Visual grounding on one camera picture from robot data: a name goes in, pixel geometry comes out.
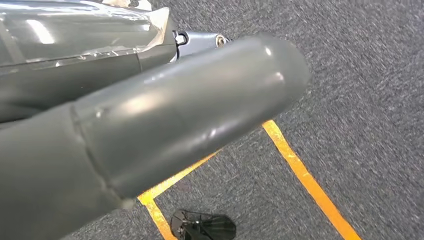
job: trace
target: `gray carpet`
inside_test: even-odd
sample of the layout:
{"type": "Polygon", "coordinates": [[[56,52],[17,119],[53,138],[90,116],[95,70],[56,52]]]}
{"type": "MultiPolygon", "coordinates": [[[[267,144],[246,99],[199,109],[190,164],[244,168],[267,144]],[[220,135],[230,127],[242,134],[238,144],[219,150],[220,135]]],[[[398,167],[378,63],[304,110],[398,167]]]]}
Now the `gray carpet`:
{"type": "MultiPolygon", "coordinates": [[[[287,141],[362,239],[424,240],[424,8],[419,0],[400,2],[161,0],[160,6],[171,7],[182,29],[230,38],[265,32],[293,41],[313,81],[275,119],[287,141]]],[[[180,208],[228,214],[237,240],[342,239],[262,129],[156,202],[168,219],[180,208]]],[[[161,239],[140,205],[67,238],[161,239]]]]}

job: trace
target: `clear plastic film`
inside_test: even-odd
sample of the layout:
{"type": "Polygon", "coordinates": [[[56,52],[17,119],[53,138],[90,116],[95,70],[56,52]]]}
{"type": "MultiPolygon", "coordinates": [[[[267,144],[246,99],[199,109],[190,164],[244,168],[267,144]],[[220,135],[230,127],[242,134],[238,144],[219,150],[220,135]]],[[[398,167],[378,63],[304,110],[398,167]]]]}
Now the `clear plastic film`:
{"type": "Polygon", "coordinates": [[[2,1],[0,75],[138,54],[164,44],[170,10],[91,1],[2,1]]]}

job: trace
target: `gray fairing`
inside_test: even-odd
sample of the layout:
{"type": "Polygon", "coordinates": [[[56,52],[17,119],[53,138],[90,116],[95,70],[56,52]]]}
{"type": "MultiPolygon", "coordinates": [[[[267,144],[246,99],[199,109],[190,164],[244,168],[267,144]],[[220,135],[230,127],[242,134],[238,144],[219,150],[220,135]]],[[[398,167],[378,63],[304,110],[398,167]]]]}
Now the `gray fairing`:
{"type": "Polygon", "coordinates": [[[0,1],[0,124],[169,63],[173,30],[168,8],[0,1]]]}
{"type": "Polygon", "coordinates": [[[272,37],[237,40],[0,131],[0,239],[57,240],[284,111],[310,74],[272,37]]]}

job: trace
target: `gray tube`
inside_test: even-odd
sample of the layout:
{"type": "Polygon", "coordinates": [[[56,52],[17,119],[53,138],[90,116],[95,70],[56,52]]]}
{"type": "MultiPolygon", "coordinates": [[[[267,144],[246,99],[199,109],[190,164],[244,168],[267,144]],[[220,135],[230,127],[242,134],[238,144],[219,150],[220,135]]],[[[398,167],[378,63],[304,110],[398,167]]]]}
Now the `gray tube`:
{"type": "Polygon", "coordinates": [[[55,240],[282,112],[310,74],[252,37],[0,131],[0,239],[55,240]]]}
{"type": "Polygon", "coordinates": [[[92,159],[132,198],[281,113],[309,78],[291,43],[254,37],[132,77],[75,112],[92,159]]]}

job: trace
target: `yellow tape line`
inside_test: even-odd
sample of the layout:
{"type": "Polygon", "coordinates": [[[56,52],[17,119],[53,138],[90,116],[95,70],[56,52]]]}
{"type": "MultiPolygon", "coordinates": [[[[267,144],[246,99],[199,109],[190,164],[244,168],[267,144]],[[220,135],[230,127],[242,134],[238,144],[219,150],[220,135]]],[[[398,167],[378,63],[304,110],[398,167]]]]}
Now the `yellow tape line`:
{"type": "Polygon", "coordinates": [[[153,222],[156,224],[157,229],[159,229],[160,234],[162,234],[163,239],[177,240],[177,238],[172,234],[167,220],[165,219],[158,205],[156,205],[155,200],[145,200],[142,203],[146,206],[151,219],[153,219],[153,222]]]}
{"type": "Polygon", "coordinates": [[[345,240],[361,240],[354,228],[342,217],[336,206],[326,195],[324,190],[315,181],[314,177],[308,172],[301,159],[290,148],[281,130],[273,121],[265,122],[262,127],[274,142],[278,151],[287,161],[296,177],[315,200],[316,204],[321,208],[328,220],[333,224],[335,229],[345,240]]]}
{"type": "Polygon", "coordinates": [[[159,229],[160,234],[162,234],[163,239],[165,240],[177,240],[171,233],[170,226],[165,219],[164,215],[162,214],[161,210],[159,209],[158,205],[156,205],[155,198],[159,196],[161,193],[165,192],[165,190],[169,189],[172,185],[176,184],[178,181],[180,181],[182,178],[184,178],[186,175],[191,173],[193,170],[198,168],[200,165],[204,164],[206,161],[208,161],[210,158],[212,158],[215,154],[218,152],[215,152],[202,160],[196,162],[195,164],[189,166],[188,168],[180,171],[179,173],[175,174],[174,176],[168,178],[167,180],[159,183],[158,185],[150,188],[149,190],[142,193],[140,196],[137,197],[137,199],[140,201],[141,204],[143,204],[150,214],[151,219],[153,220],[154,224],[157,226],[157,229],[159,229]]]}

